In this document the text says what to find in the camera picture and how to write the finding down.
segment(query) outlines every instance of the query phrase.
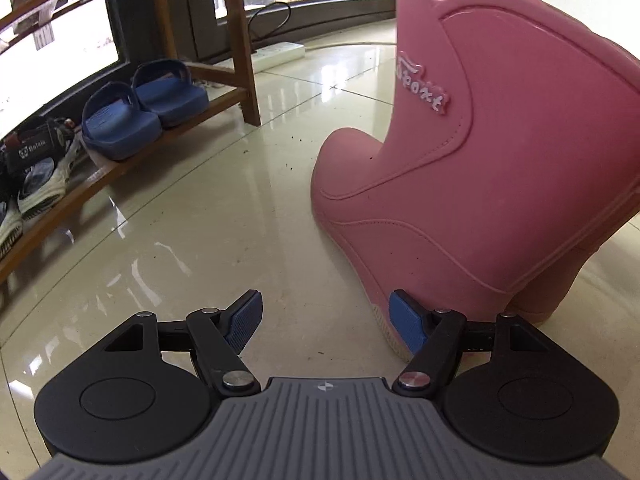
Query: metal pivot screw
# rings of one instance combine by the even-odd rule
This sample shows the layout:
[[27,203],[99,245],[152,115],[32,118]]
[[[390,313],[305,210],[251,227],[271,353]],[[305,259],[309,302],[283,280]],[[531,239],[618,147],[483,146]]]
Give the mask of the metal pivot screw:
[[255,378],[246,370],[233,370],[222,376],[223,384],[230,390],[245,390],[254,384]]
[[398,382],[405,390],[416,392],[429,386],[431,378],[424,372],[405,372],[398,377]]

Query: gray ridged plate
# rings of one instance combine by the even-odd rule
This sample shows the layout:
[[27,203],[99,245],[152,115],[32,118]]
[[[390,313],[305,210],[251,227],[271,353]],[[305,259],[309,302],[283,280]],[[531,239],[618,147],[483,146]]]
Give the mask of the gray ridged plate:
[[380,379],[280,379],[222,403],[190,443],[148,462],[105,466],[57,455],[31,480],[608,480],[592,457],[523,466],[475,450],[427,400]]

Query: slide sandal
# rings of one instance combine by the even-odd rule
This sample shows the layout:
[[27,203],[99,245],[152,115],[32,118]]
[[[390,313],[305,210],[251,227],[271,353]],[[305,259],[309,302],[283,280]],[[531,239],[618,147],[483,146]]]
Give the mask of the slide sandal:
[[79,151],[79,134],[63,120],[34,117],[5,137],[4,162],[9,176],[20,183],[22,218],[44,213],[66,195]]
[[161,134],[158,116],[142,111],[133,90],[124,83],[107,83],[82,110],[84,143],[111,160],[130,157]]
[[207,91],[191,84],[191,73],[176,59],[141,65],[133,76],[133,89],[142,107],[157,114],[164,128],[177,126],[209,106]]

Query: blue gripper pad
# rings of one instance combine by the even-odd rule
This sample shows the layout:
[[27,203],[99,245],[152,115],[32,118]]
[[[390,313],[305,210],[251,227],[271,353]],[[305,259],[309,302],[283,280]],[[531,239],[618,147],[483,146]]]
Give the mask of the blue gripper pad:
[[244,302],[240,307],[234,304],[229,308],[234,312],[227,320],[229,330],[225,340],[236,354],[244,349],[262,321],[262,294],[254,290],[249,298],[246,296],[240,298],[239,301]]
[[392,292],[389,297],[389,317],[404,344],[416,355],[428,339],[420,315],[396,292]]

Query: blue slide sandal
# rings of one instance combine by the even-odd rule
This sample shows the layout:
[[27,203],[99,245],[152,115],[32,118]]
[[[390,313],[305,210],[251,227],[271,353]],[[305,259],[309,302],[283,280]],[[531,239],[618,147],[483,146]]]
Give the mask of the blue slide sandal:
[[111,160],[130,157],[161,134],[158,116],[141,110],[133,90],[124,83],[107,83],[82,110],[85,144]]
[[204,88],[191,84],[191,73],[177,59],[160,59],[141,65],[133,76],[133,89],[143,109],[172,128],[202,113],[209,106]]

